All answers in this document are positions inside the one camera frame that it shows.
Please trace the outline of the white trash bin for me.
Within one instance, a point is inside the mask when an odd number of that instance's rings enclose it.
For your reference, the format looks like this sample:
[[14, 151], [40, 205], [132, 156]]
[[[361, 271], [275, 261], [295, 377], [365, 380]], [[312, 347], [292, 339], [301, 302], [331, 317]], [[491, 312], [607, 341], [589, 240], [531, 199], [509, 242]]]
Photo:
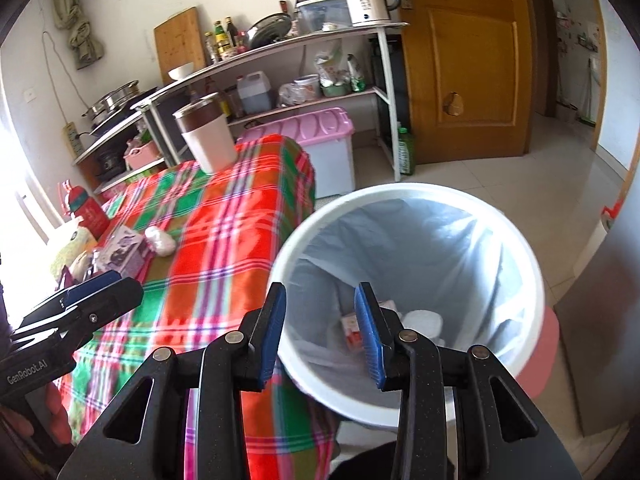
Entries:
[[439, 315], [436, 344], [484, 344], [529, 396], [551, 375], [559, 327], [524, 235], [479, 198], [426, 183], [363, 188], [311, 214], [270, 278], [286, 290], [280, 360], [303, 393], [360, 424], [393, 429], [399, 398], [375, 387], [343, 318], [360, 283], [400, 317]]

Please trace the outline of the steel steamer pot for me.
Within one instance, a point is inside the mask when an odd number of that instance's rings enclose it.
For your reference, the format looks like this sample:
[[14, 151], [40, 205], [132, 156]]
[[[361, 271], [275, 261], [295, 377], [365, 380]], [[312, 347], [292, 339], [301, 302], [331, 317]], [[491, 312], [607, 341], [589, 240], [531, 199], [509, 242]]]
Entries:
[[93, 127], [101, 125], [107, 118], [122, 109], [122, 107], [140, 94], [139, 81], [132, 80], [126, 84], [107, 92], [101, 99], [89, 106], [82, 114]]

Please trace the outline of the pink lidded storage box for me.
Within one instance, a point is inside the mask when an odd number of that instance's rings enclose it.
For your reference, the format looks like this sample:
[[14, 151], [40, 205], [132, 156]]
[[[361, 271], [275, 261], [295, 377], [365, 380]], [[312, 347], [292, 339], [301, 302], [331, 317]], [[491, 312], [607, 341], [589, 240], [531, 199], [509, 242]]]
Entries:
[[267, 122], [246, 130], [240, 142], [267, 134], [287, 136], [309, 155], [316, 175], [316, 197], [345, 195], [356, 188], [352, 135], [355, 128], [346, 110], [329, 107]]

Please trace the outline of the yellow tissue pack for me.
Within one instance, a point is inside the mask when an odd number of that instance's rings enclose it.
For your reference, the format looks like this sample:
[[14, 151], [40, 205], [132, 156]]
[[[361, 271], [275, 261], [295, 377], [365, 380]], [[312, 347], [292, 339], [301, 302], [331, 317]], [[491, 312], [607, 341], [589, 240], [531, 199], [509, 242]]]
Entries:
[[84, 226], [64, 224], [56, 229], [47, 242], [47, 263], [52, 278], [57, 281], [64, 266], [68, 268], [75, 259], [96, 246], [96, 239]]

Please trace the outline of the green bottle on floor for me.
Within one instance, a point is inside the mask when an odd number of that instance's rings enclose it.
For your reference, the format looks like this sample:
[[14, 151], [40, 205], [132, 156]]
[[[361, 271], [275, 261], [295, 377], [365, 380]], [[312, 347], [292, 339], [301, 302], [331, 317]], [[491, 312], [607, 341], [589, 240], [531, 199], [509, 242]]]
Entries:
[[399, 154], [399, 170], [403, 176], [412, 176], [414, 174], [414, 146], [413, 135], [405, 127], [398, 128], [398, 154]]

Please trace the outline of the white oil jug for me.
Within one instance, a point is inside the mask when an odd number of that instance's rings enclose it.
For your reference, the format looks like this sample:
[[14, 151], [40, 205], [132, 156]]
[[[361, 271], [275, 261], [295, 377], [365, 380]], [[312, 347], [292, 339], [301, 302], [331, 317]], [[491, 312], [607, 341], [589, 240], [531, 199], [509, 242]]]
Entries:
[[271, 84], [262, 70], [237, 76], [236, 90], [247, 115], [268, 112], [274, 107]]

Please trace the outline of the white plastic wrap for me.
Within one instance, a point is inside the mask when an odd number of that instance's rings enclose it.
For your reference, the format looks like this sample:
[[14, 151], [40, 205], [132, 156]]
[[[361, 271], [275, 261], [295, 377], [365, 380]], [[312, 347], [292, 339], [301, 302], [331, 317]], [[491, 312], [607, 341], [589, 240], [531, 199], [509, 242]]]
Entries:
[[164, 230], [157, 226], [149, 226], [144, 231], [144, 237], [155, 255], [159, 257], [171, 256], [177, 248], [177, 242]]

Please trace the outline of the white purple milk carton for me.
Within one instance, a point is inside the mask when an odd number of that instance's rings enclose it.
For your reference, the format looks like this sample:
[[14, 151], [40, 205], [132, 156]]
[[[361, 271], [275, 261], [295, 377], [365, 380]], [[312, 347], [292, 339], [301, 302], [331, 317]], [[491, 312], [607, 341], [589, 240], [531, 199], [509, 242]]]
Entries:
[[151, 247], [141, 233], [119, 226], [94, 253], [93, 266], [99, 273], [115, 271], [122, 278], [138, 278], [151, 256]]

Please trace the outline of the pink plastic basket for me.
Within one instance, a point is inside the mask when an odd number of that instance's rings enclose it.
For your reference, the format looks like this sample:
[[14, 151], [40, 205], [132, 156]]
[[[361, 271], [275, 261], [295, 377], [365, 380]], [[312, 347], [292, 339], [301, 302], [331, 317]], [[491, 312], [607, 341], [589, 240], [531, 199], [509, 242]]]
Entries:
[[126, 165], [131, 170], [140, 169], [161, 157], [160, 150], [153, 141], [141, 145], [130, 143], [124, 155]]

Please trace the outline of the frying pan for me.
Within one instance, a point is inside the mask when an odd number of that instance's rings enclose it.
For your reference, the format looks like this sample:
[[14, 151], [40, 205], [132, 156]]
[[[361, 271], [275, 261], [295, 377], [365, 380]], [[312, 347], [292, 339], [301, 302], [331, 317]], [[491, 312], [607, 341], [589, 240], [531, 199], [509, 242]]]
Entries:
[[292, 28], [292, 18], [286, 13], [265, 16], [247, 31], [250, 50], [283, 40]]

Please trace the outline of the wooden door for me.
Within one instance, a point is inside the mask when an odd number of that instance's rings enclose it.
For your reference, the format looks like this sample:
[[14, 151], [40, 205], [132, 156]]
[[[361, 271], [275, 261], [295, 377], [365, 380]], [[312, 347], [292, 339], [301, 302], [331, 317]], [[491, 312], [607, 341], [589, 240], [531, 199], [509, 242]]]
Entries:
[[409, 0], [399, 16], [416, 161], [524, 155], [535, 68], [530, 0]]

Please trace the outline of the clear storage container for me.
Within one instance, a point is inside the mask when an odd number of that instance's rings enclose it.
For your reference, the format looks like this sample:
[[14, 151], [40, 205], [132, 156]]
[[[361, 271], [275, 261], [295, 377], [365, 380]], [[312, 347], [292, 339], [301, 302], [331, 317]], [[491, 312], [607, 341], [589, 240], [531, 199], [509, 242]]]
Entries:
[[297, 3], [295, 9], [303, 34], [352, 27], [346, 0], [308, 0]]

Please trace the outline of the power strip on wall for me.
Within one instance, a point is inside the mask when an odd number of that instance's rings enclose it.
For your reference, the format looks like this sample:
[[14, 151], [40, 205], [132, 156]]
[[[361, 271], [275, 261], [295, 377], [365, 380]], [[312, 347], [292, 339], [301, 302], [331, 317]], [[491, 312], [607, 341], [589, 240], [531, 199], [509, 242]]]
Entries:
[[75, 157], [78, 157], [84, 152], [84, 147], [81, 144], [78, 130], [73, 122], [68, 122], [64, 128], [63, 133], [65, 139]]

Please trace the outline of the plaid red green tablecloth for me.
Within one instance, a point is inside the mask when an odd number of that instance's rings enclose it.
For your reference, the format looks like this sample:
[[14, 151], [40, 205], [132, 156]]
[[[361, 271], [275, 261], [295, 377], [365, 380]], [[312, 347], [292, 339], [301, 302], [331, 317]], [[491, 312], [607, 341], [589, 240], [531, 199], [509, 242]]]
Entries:
[[[78, 443], [153, 350], [205, 347], [262, 306], [274, 259], [314, 212], [314, 168], [292, 139], [235, 145], [235, 163], [209, 176], [184, 162], [130, 184], [106, 204], [111, 224], [166, 231], [177, 249], [141, 272], [137, 309], [94, 334], [58, 383]], [[327, 479], [337, 419], [276, 361], [261, 393], [242, 393], [251, 479]]]

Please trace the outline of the beige crumpled paper bag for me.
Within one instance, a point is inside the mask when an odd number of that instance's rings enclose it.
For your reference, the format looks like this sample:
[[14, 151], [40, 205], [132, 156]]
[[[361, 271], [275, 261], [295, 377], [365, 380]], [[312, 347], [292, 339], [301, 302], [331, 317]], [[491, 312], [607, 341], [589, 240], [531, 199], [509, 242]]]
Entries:
[[82, 283], [92, 277], [93, 259], [92, 250], [85, 250], [74, 259], [68, 270], [76, 283]]

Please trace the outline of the white ceramic bowl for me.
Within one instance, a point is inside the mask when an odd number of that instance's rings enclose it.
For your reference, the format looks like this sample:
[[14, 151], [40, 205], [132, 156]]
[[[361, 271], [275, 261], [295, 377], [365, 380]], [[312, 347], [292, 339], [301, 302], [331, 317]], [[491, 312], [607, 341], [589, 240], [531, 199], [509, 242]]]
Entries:
[[173, 81], [180, 81], [186, 79], [187, 76], [190, 76], [194, 73], [194, 63], [189, 62], [186, 64], [182, 64], [176, 68], [173, 68], [168, 72], [168, 76]]

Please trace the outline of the white brown lidded mug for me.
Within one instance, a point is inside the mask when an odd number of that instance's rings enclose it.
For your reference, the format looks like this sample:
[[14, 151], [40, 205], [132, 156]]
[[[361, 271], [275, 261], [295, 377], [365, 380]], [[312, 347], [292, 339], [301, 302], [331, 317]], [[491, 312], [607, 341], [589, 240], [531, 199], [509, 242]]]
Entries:
[[174, 118], [195, 161], [206, 174], [219, 174], [236, 162], [238, 153], [218, 92], [179, 108]]

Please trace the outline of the wooden cutting board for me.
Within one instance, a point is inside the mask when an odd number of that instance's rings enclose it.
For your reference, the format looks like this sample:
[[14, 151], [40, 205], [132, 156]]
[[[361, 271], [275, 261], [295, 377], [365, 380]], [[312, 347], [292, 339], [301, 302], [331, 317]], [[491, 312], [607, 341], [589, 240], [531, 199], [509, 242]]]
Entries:
[[154, 28], [157, 62], [163, 84], [170, 84], [168, 72], [186, 63], [196, 70], [207, 65], [198, 8], [186, 9]]

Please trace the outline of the red reindeer water bottle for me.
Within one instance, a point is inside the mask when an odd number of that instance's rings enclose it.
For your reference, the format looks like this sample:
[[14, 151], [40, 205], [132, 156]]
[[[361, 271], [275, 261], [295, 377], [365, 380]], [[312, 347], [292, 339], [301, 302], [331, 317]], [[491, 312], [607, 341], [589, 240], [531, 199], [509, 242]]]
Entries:
[[95, 240], [107, 231], [110, 219], [101, 205], [80, 185], [72, 185], [70, 180], [58, 182], [58, 198], [64, 214], [78, 221]]

